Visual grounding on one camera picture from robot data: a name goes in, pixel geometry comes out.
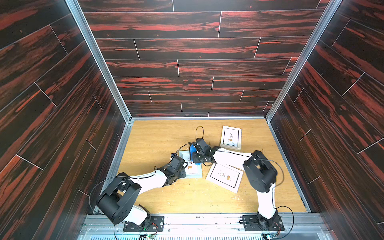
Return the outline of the blue microfiber cloth black trim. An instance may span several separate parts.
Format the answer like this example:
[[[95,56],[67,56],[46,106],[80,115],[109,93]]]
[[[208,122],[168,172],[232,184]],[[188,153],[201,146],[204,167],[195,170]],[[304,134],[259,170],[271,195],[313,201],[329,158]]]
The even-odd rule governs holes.
[[[197,153],[197,149],[196,149],[194,143],[189,143],[189,144],[190,144],[190,148],[189,148],[190,160],[194,164],[200,164],[201,163],[200,155]]]

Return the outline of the light blue picture frame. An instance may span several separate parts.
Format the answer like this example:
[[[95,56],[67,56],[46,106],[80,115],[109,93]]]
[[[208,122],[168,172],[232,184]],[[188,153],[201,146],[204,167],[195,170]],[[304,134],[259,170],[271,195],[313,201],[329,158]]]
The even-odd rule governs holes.
[[[184,159],[188,165],[185,169],[186,171],[186,179],[200,179],[203,177],[203,171],[201,164],[195,164],[191,158],[190,158],[190,152],[185,151],[179,151],[179,157]]]

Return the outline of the cream white picture frame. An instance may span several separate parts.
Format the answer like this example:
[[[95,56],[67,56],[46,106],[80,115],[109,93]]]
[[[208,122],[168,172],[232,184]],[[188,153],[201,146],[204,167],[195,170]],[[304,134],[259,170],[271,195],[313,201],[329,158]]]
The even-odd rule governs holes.
[[[239,190],[242,177],[243,171],[228,165],[213,164],[206,179],[236,194]]]

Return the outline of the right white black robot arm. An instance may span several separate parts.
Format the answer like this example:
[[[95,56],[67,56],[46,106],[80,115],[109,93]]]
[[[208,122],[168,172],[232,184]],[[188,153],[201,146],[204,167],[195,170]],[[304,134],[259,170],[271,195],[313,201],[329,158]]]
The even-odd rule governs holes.
[[[261,151],[238,153],[221,147],[193,143],[190,157],[194,163],[213,163],[215,166],[230,166],[245,172],[250,185],[257,191],[259,222],[269,225],[278,216],[275,207],[275,187],[278,171]]]

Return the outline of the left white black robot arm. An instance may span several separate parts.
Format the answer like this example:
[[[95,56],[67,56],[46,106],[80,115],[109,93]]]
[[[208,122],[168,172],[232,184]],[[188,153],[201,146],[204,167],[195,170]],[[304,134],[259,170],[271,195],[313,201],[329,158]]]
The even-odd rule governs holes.
[[[149,225],[150,213],[144,207],[135,205],[138,196],[184,178],[187,166],[185,160],[175,157],[152,173],[133,177],[120,173],[96,198],[96,206],[114,225],[128,222],[144,229]]]

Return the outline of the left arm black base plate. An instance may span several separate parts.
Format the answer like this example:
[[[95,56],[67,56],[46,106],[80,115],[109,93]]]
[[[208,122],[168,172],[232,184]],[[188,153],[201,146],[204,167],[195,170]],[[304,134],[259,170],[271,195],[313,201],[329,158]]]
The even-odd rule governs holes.
[[[158,233],[164,230],[164,216],[149,215],[142,224],[136,225],[132,222],[125,222],[123,232],[125,233]]]

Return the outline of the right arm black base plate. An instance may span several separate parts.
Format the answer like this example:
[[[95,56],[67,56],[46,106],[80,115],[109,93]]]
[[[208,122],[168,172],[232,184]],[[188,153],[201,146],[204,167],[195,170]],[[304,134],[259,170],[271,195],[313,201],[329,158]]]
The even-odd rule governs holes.
[[[246,232],[281,232],[285,230],[281,216],[275,215],[266,219],[261,215],[243,215],[239,221]]]

